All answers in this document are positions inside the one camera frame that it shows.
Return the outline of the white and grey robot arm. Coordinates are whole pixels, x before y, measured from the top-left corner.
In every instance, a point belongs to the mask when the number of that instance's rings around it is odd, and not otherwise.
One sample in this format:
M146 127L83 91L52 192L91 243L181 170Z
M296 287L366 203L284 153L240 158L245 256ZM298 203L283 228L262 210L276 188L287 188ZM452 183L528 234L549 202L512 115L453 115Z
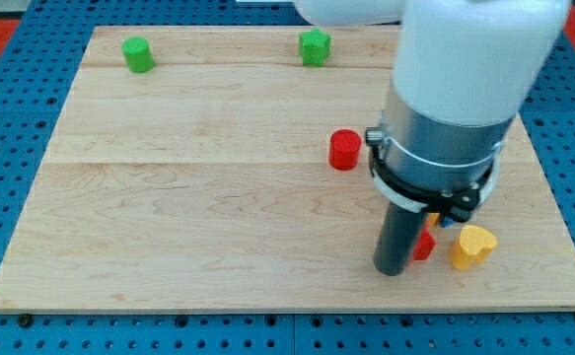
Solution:
M378 190L415 213L464 222L567 19L566 1L299 1L321 27L400 22L388 100L366 133Z

